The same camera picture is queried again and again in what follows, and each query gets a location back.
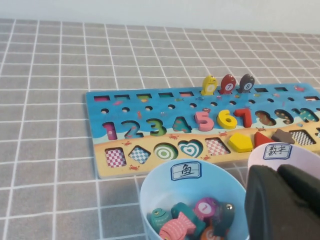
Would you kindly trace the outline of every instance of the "light blue cup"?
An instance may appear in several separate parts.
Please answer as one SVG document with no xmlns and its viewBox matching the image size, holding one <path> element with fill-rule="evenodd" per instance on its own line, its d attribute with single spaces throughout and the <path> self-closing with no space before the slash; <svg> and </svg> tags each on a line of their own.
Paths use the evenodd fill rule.
<svg viewBox="0 0 320 240">
<path fill-rule="evenodd" d="M 156 208 L 166 211 L 183 202 L 194 207 L 205 197 L 230 202 L 235 206 L 228 240 L 248 240 L 244 187 L 224 169 L 202 160 L 171 160 L 153 169 L 145 178 L 140 191 L 140 210 L 150 240 L 161 240 L 151 227 L 147 215 Z"/>
</svg>

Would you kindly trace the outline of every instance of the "heart shape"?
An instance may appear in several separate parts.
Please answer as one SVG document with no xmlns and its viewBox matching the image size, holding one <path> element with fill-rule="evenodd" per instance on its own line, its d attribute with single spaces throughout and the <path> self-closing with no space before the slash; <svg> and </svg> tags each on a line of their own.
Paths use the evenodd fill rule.
<svg viewBox="0 0 320 240">
<path fill-rule="evenodd" d="M 191 140 L 189 142 L 181 141 L 178 144 L 178 148 L 181 150 L 181 152 L 193 158 L 197 158 L 204 149 L 201 142 L 197 140 Z"/>
</svg>

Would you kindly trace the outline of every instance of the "black object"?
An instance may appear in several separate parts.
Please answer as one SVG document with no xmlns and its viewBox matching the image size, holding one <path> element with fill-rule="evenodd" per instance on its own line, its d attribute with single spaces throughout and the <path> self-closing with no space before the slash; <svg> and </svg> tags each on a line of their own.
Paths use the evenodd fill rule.
<svg viewBox="0 0 320 240">
<path fill-rule="evenodd" d="M 292 165 L 251 166 L 244 206 L 250 240 L 320 240 L 320 180 Z"/>
</svg>

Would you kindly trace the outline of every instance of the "gray tile tabletop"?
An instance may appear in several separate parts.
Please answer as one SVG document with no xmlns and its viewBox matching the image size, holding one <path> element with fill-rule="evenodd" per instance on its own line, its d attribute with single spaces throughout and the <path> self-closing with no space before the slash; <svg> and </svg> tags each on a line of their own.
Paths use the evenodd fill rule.
<svg viewBox="0 0 320 240">
<path fill-rule="evenodd" d="M 320 89 L 320 35 L 0 19 L 0 236 L 145 240 L 145 176 L 97 177 L 84 94 L 213 74 Z M 246 162 L 219 164 L 246 184 Z"/>
</svg>

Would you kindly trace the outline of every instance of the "wooden puzzle board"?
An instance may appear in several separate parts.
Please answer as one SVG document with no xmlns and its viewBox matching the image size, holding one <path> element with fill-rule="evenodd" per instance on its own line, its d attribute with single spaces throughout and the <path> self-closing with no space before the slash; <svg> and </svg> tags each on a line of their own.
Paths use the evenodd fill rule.
<svg viewBox="0 0 320 240">
<path fill-rule="evenodd" d="M 102 179 L 145 174 L 165 161 L 197 158 L 210 163 L 241 161 L 228 140 L 234 133 L 251 137 L 259 131 L 271 137 L 277 129 L 290 132 L 295 144 L 320 149 L 319 93 L 309 84 L 261 84 L 250 93 L 202 96 L 201 87 L 87 92 L 86 103 L 95 161 Z M 249 109 L 252 126 L 237 119 L 235 129 L 223 129 L 218 113 Z M 196 112 L 208 112 L 210 131 L 199 131 Z"/>
</svg>

